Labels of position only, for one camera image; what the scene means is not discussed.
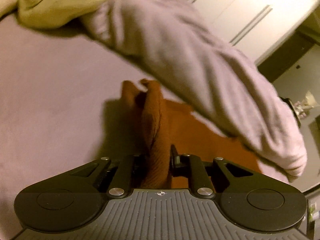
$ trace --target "white wall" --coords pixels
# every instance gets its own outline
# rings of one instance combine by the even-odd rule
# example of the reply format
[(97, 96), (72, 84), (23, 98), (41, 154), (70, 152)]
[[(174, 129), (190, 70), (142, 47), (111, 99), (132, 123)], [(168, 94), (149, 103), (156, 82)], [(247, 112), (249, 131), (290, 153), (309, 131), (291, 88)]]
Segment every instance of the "white wall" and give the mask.
[(320, 103), (320, 46), (314, 45), (297, 63), (273, 82), (281, 97), (295, 103), (309, 90)]
[[(280, 96), (288, 97), (293, 102), (302, 100), (310, 90), (320, 103), (320, 47), (314, 45), (273, 85)], [(292, 183), (300, 191), (308, 190), (320, 183), (320, 131), (315, 123), (315, 118), (320, 115), (319, 108), (312, 109), (310, 116), (301, 120), (300, 132), (307, 149), (308, 163), (302, 176)]]

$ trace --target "round black pad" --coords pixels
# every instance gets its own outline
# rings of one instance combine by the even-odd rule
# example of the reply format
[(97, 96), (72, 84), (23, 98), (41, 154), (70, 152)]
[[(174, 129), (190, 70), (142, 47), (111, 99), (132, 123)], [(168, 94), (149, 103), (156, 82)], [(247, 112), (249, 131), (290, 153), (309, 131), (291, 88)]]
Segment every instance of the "round black pad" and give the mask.
[(273, 210), (284, 203), (284, 197), (279, 192), (265, 188), (251, 191), (247, 200), (252, 206), (262, 210)]
[(43, 232), (73, 230), (91, 221), (104, 200), (86, 178), (56, 176), (22, 190), (14, 202), (20, 223)]

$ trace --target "crumpled cloth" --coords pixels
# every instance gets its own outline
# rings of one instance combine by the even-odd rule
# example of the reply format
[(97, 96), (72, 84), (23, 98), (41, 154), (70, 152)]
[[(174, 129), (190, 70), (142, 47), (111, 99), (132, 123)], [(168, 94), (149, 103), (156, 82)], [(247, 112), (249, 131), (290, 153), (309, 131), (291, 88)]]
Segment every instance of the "crumpled cloth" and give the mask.
[(217, 125), (275, 163), (290, 182), (307, 163), (295, 118), (242, 52), (208, 28), (188, 0), (107, 0), (82, 23)]
[(141, 80), (147, 91), (132, 82), (122, 84), (121, 101), (133, 131), (140, 135), (148, 149), (148, 171), (143, 188), (188, 188), (183, 177), (171, 178), (170, 147), (180, 154), (193, 154), (212, 162), (223, 157), (253, 171), (262, 173), (259, 157), (242, 146), (236, 138), (221, 137), (198, 121), (192, 107), (163, 98), (157, 81)]

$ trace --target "black plastic device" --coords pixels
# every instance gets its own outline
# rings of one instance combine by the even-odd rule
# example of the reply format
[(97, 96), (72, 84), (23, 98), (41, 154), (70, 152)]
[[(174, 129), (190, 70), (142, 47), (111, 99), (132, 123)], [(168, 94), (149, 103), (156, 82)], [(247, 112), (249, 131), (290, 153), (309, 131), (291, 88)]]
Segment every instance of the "black plastic device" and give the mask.
[(307, 239), (304, 195), (235, 163), (171, 149), (172, 176), (188, 189), (141, 189), (144, 156), (105, 157), (22, 190), (16, 240)]

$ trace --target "lavender fabric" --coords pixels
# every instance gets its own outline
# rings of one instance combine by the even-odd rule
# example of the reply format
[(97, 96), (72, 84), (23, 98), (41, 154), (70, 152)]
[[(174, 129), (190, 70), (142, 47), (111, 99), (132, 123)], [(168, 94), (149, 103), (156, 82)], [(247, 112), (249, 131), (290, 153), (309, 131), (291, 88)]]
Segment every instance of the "lavender fabric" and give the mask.
[(225, 133), (284, 169), (289, 181), (302, 174), (307, 153), (291, 110), (188, 0), (107, 0), (81, 21), (96, 39), (138, 58)]

